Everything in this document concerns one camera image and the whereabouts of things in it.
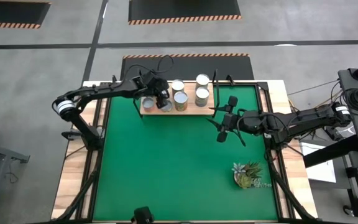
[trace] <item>wooden shelf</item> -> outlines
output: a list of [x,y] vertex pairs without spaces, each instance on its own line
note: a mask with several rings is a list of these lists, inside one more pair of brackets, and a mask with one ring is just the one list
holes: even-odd
[[171,89],[172,82],[169,82],[169,94],[170,94],[170,101],[172,102],[172,110],[171,111],[162,111],[157,108],[157,106],[154,104],[154,107],[151,109],[151,111],[145,111],[142,103],[144,97],[141,99],[140,104],[140,113],[143,115],[212,115],[214,114],[214,110],[209,109],[210,107],[214,107],[214,91],[212,83],[210,82],[208,84],[208,90],[209,90],[209,98],[208,103],[206,106],[199,107],[196,105],[196,82],[185,82],[185,93],[188,96],[187,100],[187,109],[185,111],[177,111],[175,109],[175,103],[173,100],[172,95],[172,89]]

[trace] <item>concrete floor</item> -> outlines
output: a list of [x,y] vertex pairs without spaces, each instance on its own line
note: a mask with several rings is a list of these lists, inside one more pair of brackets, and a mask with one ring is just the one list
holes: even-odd
[[[102,0],[53,0],[39,30],[0,29],[0,45],[90,44]],[[268,40],[358,40],[358,0],[238,0],[243,20],[127,25],[127,1],[110,1],[99,43]],[[13,163],[16,184],[6,180],[0,223],[47,221],[52,212],[70,124],[50,109],[62,93],[81,85],[89,49],[0,50],[0,146],[30,154]],[[337,71],[358,67],[358,45],[296,47],[184,47],[98,49],[90,80],[119,77],[129,54],[249,53],[255,79],[282,79],[292,93],[335,80]],[[299,109],[329,97],[332,85],[291,95]],[[313,189],[320,218],[344,222],[343,190]]]

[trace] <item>wooden table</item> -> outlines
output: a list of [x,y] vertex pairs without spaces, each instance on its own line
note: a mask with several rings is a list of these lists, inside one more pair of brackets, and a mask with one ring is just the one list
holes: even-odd
[[[285,90],[285,85],[283,80],[259,80],[259,81],[249,81],[247,82],[267,82],[270,93],[270,101],[272,102],[273,112],[275,113],[291,113],[290,105],[288,102],[287,92]],[[84,86],[99,85],[101,82],[97,81],[88,81],[84,82]],[[267,104],[262,100],[264,110],[267,110]],[[102,101],[102,108],[99,114],[99,123],[102,124],[104,118],[104,109],[106,106],[106,100]],[[82,112],[82,117],[87,123],[93,122],[94,112],[96,107],[96,101],[88,103],[84,112]],[[290,145],[295,149],[300,151],[299,142],[293,140]],[[81,140],[70,141],[67,147],[67,154],[75,151],[79,147],[83,146]],[[86,159],[86,149],[77,152],[70,156],[63,165],[62,175],[60,177],[60,183],[58,186],[58,191],[55,199],[55,204],[53,206],[51,218],[59,217],[69,206],[71,201],[75,198],[78,191],[81,187],[81,179],[83,176],[85,159]],[[316,207],[314,206],[314,200],[311,193],[308,176],[306,173],[305,164],[303,163],[303,158],[289,149],[284,149],[283,160],[285,164],[285,169],[287,172],[288,183],[291,191],[294,193],[298,201],[304,206],[304,208],[314,217],[317,217]],[[90,190],[87,192],[85,197],[85,204],[83,207],[83,216],[86,216],[86,211],[88,211]],[[288,217],[287,210],[287,201],[281,190],[279,190],[280,201],[283,209],[283,216]]]

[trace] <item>white paper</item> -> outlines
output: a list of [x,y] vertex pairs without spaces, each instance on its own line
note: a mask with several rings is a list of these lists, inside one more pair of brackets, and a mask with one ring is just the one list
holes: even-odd
[[[301,142],[301,150],[304,156],[324,147],[325,146]],[[332,160],[309,167],[306,169],[306,172],[309,179],[336,183]]]

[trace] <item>orange and black striped tape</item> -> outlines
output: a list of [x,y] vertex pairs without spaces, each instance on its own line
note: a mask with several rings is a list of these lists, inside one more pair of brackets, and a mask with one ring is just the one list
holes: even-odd
[[40,26],[39,24],[0,22],[0,28],[38,29]]
[[[125,55],[123,58],[159,58],[166,55]],[[170,54],[171,57],[248,57],[249,54]]]
[[193,16],[193,17],[177,17],[177,18],[162,18],[162,19],[140,19],[129,21],[129,25],[142,24],[161,24],[169,22],[199,22],[199,21],[219,21],[219,20],[233,20],[241,19],[240,15],[226,15],[226,16]]

